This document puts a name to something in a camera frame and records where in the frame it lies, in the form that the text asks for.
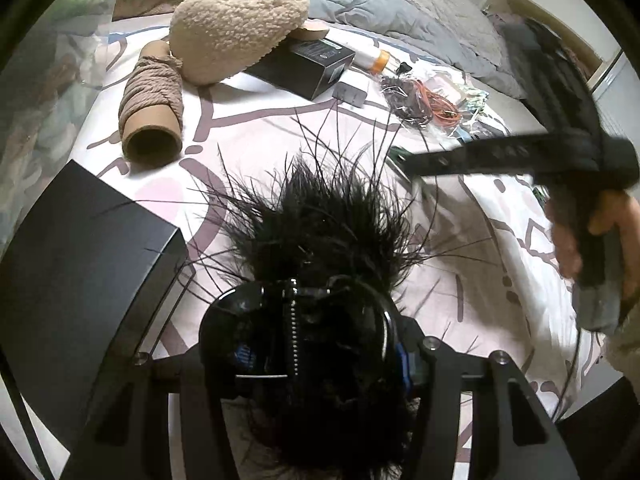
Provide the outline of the pink patterned blanket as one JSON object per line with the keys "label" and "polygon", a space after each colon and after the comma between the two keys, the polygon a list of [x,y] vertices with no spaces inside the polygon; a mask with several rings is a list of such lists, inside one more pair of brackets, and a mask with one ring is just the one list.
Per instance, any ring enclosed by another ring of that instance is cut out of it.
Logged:
{"label": "pink patterned blanket", "polygon": [[191,479],[239,474],[224,402],[280,466],[322,479],[454,472],[473,393],[474,479],[573,479],[558,428],[501,351],[426,336],[392,290],[419,261],[398,205],[350,160],[293,159],[279,191],[209,189],[247,267],[207,308],[198,342],[156,360],[141,343],[186,267],[180,232],[74,162],[49,182],[1,263],[1,376],[18,419],[70,449],[65,479],[167,479],[180,400]]}

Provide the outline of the closet shelf with clothes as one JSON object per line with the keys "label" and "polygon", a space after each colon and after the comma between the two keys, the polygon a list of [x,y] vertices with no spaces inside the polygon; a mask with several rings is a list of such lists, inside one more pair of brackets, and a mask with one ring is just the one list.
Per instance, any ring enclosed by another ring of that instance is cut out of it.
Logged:
{"label": "closet shelf with clothes", "polygon": [[605,61],[582,36],[579,36],[570,26],[532,0],[486,0],[483,12],[485,14],[500,14],[503,18],[506,14],[518,18],[531,18],[546,25],[564,41],[564,44],[573,53],[578,67],[587,78],[588,87],[592,91],[600,87],[602,80],[611,73],[612,67],[622,55],[622,50],[618,50],[612,60]]}

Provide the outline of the beige fleece hat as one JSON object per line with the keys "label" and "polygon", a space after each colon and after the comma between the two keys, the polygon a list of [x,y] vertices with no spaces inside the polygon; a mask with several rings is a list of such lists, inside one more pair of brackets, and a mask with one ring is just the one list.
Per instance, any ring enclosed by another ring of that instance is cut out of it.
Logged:
{"label": "beige fleece hat", "polygon": [[259,62],[308,18],[309,0],[183,0],[169,27],[171,54],[194,86]]}

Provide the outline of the brown yarn cardboard spool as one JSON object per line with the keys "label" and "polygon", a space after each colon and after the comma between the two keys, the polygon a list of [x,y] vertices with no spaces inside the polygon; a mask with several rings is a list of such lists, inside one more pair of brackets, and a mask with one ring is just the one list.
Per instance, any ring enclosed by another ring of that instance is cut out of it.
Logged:
{"label": "brown yarn cardboard spool", "polygon": [[149,42],[129,76],[118,110],[122,154],[136,165],[156,168],[182,150],[181,63],[167,41]]}

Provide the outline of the clear plastic storage bin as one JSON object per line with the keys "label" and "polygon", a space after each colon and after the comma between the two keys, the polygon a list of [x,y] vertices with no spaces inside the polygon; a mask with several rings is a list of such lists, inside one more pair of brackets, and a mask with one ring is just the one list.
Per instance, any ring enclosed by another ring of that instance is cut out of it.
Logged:
{"label": "clear plastic storage bin", "polygon": [[116,0],[101,14],[43,11],[1,72],[1,244],[63,168],[104,83]]}

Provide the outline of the clear thread spool orange cap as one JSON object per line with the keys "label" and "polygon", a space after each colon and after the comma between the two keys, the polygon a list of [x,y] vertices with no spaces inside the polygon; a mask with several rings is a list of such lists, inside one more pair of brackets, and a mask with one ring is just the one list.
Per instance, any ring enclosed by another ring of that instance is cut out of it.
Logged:
{"label": "clear thread spool orange cap", "polygon": [[390,54],[378,48],[355,50],[352,65],[373,75],[382,74],[390,62]]}

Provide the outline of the blue floral pouch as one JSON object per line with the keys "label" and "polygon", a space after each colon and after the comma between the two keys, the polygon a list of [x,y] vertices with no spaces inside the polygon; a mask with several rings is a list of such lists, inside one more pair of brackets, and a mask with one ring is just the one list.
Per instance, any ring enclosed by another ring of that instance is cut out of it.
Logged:
{"label": "blue floral pouch", "polygon": [[454,102],[458,112],[458,124],[475,122],[484,113],[488,101],[488,92],[468,84],[458,87],[459,99]]}

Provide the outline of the black product box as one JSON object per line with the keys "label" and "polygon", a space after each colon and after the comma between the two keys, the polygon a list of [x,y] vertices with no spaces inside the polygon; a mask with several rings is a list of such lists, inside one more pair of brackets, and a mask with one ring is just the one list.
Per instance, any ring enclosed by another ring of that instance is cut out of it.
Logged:
{"label": "black product box", "polygon": [[245,73],[312,101],[337,84],[355,58],[348,47],[326,39],[285,39]]}

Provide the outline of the black feather hair clip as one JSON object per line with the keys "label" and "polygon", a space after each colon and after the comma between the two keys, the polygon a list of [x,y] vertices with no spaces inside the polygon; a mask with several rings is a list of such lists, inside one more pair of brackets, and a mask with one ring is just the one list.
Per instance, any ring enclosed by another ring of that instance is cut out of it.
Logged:
{"label": "black feather hair clip", "polygon": [[356,155],[306,135],[271,188],[217,192],[228,246],[206,268],[232,289],[198,337],[241,479],[393,479],[407,459],[425,382],[419,306],[404,281],[496,265],[487,240],[442,234],[434,177],[386,165],[396,131]]}

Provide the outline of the grey duvet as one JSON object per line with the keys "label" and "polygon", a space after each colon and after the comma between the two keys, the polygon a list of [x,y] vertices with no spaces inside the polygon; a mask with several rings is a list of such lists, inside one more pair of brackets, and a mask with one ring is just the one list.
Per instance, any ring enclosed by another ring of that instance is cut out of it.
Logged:
{"label": "grey duvet", "polygon": [[[116,0],[114,17],[170,13],[182,0]],[[495,66],[465,47],[438,21],[405,0],[309,0],[309,15],[393,38],[483,81],[514,99],[524,92],[506,60]]]}

